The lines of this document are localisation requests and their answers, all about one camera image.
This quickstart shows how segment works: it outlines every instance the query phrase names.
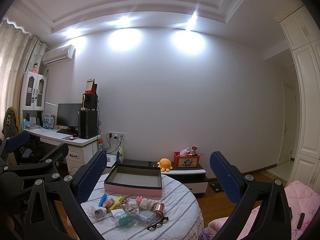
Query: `pink blanket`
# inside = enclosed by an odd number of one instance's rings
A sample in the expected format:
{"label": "pink blanket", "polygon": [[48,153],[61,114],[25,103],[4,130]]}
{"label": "pink blanket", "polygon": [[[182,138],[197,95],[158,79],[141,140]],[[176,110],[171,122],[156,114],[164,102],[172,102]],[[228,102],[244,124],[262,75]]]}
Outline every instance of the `pink blanket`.
{"label": "pink blanket", "polygon": [[[316,211],[318,210],[320,206],[320,196],[311,188],[297,180],[285,187],[284,190],[288,199],[289,207],[292,208],[293,215],[291,220],[291,240],[297,240],[307,228]],[[247,223],[237,239],[241,239],[249,233],[257,216],[259,207],[252,210]],[[297,229],[297,224],[301,213],[305,213],[305,218],[303,220],[301,229]],[[215,219],[208,224],[210,239],[217,234],[227,219],[228,217]]]}

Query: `wardrobe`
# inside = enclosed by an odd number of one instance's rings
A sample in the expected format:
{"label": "wardrobe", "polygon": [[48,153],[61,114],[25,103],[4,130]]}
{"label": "wardrobe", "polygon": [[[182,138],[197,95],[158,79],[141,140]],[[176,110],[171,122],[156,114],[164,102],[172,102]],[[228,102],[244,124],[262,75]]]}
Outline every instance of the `wardrobe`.
{"label": "wardrobe", "polygon": [[280,22],[294,59],[300,87],[300,135],[288,183],[320,194],[320,30],[305,6]]}

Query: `power outlet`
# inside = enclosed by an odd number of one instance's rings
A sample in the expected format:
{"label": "power outlet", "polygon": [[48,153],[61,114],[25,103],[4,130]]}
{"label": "power outlet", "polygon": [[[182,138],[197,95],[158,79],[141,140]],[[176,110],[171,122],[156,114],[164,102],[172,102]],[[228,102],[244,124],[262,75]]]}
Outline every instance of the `power outlet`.
{"label": "power outlet", "polygon": [[114,140],[115,143],[119,142],[118,139],[115,139],[115,136],[117,136],[119,139],[124,140],[124,133],[120,133],[120,132],[109,132],[112,134],[112,138]]}

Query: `blue grip pad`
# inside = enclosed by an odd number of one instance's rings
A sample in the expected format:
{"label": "blue grip pad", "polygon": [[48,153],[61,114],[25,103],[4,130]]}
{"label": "blue grip pad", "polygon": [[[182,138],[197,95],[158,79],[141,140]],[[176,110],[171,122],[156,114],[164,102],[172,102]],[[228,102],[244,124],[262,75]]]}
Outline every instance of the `blue grip pad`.
{"label": "blue grip pad", "polygon": [[24,131],[8,139],[6,149],[8,152],[12,152],[27,141],[29,141],[29,133],[27,131]]}
{"label": "blue grip pad", "polygon": [[106,166],[107,166],[107,155],[105,152],[100,152],[99,156],[90,165],[90,167],[88,168],[88,170],[86,171],[82,179],[77,184],[75,195],[76,195],[76,200],[79,204],[86,202],[89,199],[91,192],[96,186]]}
{"label": "blue grip pad", "polygon": [[228,163],[220,152],[214,152],[210,156],[210,167],[230,202],[239,203],[242,199],[244,183],[239,182],[239,176],[236,178],[231,172],[230,168],[232,168],[232,166],[230,163]]}

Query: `cabinet glass door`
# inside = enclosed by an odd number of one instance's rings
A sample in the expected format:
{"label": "cabinet glass door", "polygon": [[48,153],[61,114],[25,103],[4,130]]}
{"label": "cabinet glass door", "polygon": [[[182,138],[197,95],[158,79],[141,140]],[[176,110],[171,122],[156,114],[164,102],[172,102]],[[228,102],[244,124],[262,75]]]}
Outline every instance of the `cabinet glass door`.
{"label": "cabinet glass door", "polygon": [[26,106],[31,106],[32,102],[32,95],[35,93],[35,91],[32,91],[33,84],[35,82],[34,77],[29,77],[28,80],[28,87],[27,87],[27,95],[26,95]]}
{"label": "cabinet glass door", "polygon": [[36,91],[37,106],[41,106],[42,104],[43,87],[44,87],[44,80],[40,79],[39,86]]}

